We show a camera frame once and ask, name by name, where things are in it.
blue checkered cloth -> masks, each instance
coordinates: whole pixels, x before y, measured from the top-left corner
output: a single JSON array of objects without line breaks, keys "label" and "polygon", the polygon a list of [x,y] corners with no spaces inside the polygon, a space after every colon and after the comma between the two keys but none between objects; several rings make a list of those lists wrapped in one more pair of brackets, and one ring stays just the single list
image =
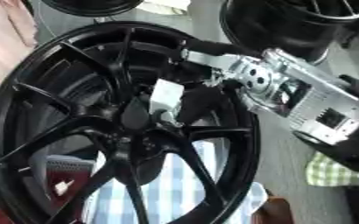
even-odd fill
[{"label": "blue checkered cloth", "polygon": [[[194,143],[212,177],[216,177],[214,144],[207,141]],[[167,155],[160,175],[142,186],[144,203],[150,223],[168,223],[187,214],[203,201],[205,192],[189,166],[176,155]],[[115,179],[104,185],[97,197],[92,223],[138,223],[136,211],[123,184]],[[231,216],[229,224],[250,223],[250,216],[267,199],[263,187],[254,183],[243,202]]]}]

black alloy wheel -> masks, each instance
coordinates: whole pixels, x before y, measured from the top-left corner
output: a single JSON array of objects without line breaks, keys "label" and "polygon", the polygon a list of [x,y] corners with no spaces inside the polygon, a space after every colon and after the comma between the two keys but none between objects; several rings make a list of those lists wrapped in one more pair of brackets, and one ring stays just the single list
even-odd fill
[{"label": "black alloy wheel", "polygon": [[79,17],[108,17],[129,11],[143,0],[42,0],[45,4]]},{"label": "black alloy wheel", "polygon": [[249,55],[281,48],[319,64],[338,31],[359,19],[359,0],[227,0],[220,19],[229,40]]},{"label": "black alloy wheel", "polygon": [[[210,79],[211,69],[179,59],[187,39],[192,37],[155,24],[94,24],[41,46],[11,73],[0,87],[0,203],[15,223],[72,223],[74,211],[112,178],[126,185],[138,222],[149,223],[140,186],[158,176],[167,153],[189,165],[206,194],[170,223],[223,223],[240,206],[256,174],[258,120],[235,91],[223,87],[219,104],[208,111],[218,125],[195,126],[205,115],[194,116],[202,101],[193,96],[205,88],[201,83]],[[157,78],[185,85],[178,117],[183,126],[149,115]],[[91,146],[87,154],[93,158],[101,151],[107,161],[63,207],[47,211],[32,192],[37,187],[31,181],[38,181],[31,159],[68,137],[84,137]],[[192,145],[211,138],[229,142],[217,181]]]}]

hole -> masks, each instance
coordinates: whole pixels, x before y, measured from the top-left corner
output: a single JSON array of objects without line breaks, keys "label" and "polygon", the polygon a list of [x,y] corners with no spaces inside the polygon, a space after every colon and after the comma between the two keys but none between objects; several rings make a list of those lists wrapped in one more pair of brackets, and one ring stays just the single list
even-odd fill
[{"label": "hole", "polygon": [[248,88],[253,88],[253,82],[249,81],[246,83],[246,86],[248,86]]},{"label": "hole", "polygon": [[256,69],[251,69],[250,72],[249,72],[249,74],[251,76],[255,75],[256,73],[257,73]]},{"label": "hole", "polygon": [[257,78],[257,83],[258,84],[264,84],[264,78]]},{"label": "hole", "polygon": [[328,126],[331,129],[335,129],[344,120],[344,118],[346,118],[346,116],[332,108],[329,108],[323,115],[317,117],[316,121]]}]

cable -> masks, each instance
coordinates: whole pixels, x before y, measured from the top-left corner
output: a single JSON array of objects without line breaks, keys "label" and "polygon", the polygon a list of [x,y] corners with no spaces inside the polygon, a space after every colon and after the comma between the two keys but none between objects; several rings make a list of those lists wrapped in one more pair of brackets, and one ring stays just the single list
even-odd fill
[{"label": "cable", "polygon": [[41,24],[50,32],[50,34],[52,34],[52,36],[54,38],[57,38],[57,35],[52,31],[52,29],[50,29],[50,27],[46,24],[45,20],[42,17],[41,4],[42,4],[42,0],[38,0],[38,17],[39,17],[39,20],[40,20]]}]

silver metal device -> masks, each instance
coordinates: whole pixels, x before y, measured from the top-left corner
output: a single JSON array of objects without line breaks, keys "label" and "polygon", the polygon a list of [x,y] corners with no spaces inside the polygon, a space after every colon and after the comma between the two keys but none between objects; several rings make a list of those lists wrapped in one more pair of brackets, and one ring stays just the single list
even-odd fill
[{"label": "silver metal device", "polygon": [[213,68],[206,85],[238,81],[238,94],[250,111],[276,115],[309,141],[336,145],[359,130],[359,98],[346,90],[349,84],[282,50],[268,49],[255,59],[185,49],[182,58]]}]

